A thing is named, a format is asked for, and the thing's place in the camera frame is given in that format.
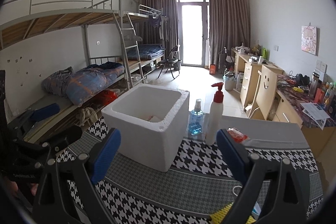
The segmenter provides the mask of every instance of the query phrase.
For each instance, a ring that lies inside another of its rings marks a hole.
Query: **wooden chair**
[[[276,73],[265,66],[261,67],[261,73],[259,73],[258,85],[249,115],[250,119],[267,120],[277,92],[277,81],[278,77]]]
[[[157,78],[160,77],[162,71],[163,71],[163,68],[168,65],[168,68],[166,70],[166,73],[168,71],[168,69],[170,69],[170,72],[171,72],[171,75],[172,77],[175,79],[176,77],[174,77],[173,75],[173,71],[171,70],[171,65],[177,63],[179,61],[179,59],[177,58],[177,53],[179,52],[179,48],[180,48],[180,45],[177,45],[175,46],[174,48],[171,49],[170,53],[168,54],[168,59],[163,59],[161,61],[159,61],[159,64],[163,64],[162,66],[162,69],[160,71],[160,74]],[[180,69],[179,69],[179,66],[177,66],[177,70],[178,70],[178,76],[180,75]]]

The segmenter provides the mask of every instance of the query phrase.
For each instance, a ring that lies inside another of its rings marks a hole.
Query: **bed ladder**
[[[142,38],[138,37],[136,35],[135,29],[134,29],[133,23],[131,21],[131,18],[129,17],[129,14],[126,14],[126,15],[127,15],[127,21],[129,23],[129,25],[131,26],[131,28],[124,28],[124,22],[123,22],[123,15],[122,14],[123,14],[123,12],[119,11],[120,22],[118,22],[115,13],[113,13],[113,17],[114,17],[115,24],[117,26],[117,29],[118,29],[119,35],[120,35],[121,51],[122,51],[122,55],[123,55],[123,63],[124,63],[124,67],[125,67],[125,70],[126,70],[125,78],[126,78],[126,82],[127,82],[127,90],[129,90],[134,85],[138,84],[139,82],[145,83],[144,77],[143,77],[143,71],[142,71],[142,67],[141,67],[139,47],[138,47],[138,41],[142,41]],[[125,35],[124,31],[127,31],[127,30],[133,30],[134,34],[132,33],[131,35]],[[126,47],[125,41],[132,41],[132,42],[134,42],[134,44]],[[130,71],[130,68],[129,68],[128,58],[127,58],[127,49],[129,49],[129,48],[135,48],[135,50],[136,50],[136,56],[137,56],[137,63],[136,64],[139,67],[139,72],[140,72],[140,76],[141,76],[141,79],[139,81],[135,82],[135,83],[132,82],[131,71]]]

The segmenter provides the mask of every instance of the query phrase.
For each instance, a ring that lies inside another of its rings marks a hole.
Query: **wall outlet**
[[[321,62],[321,72],[324,72],[324,73],[327,72],[327,64],[326,63]]]
[[[322,63],[321,60],[317,60],[317,61],[316,61],[316,68],[317,68],[318,70],[321,70],[321,63]]]

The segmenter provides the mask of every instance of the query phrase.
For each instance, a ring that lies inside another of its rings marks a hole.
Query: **trash can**
[[[233,72],[228,72],[223,76],[224,89],[226,91],[232,91],[236,86],[236,76]]]
[[[182,63],[182,60],[178,60],[176,63],[174,63],[174,70],[180,70],[181,63]]]

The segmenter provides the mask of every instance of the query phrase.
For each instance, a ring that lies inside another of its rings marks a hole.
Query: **blue comforter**
[[[73,73],[69,70],[68,73],[59,71],[42,82],[42,87],[48,92],[59,94],[63,97],[68,97],[74,105],[81,106],[84,102],[112,85],[116,78],[124,73],[124,66],[120,63],[106,62],[102,65],[90,65],[84,69]]]
[[[138,45],[140,59],[151,60],[160,55],[165,51],[165,48],[161,44],[144,44]],[[129,60],[137,60],[136,48],[130,48],[127,51],[127,58]]]

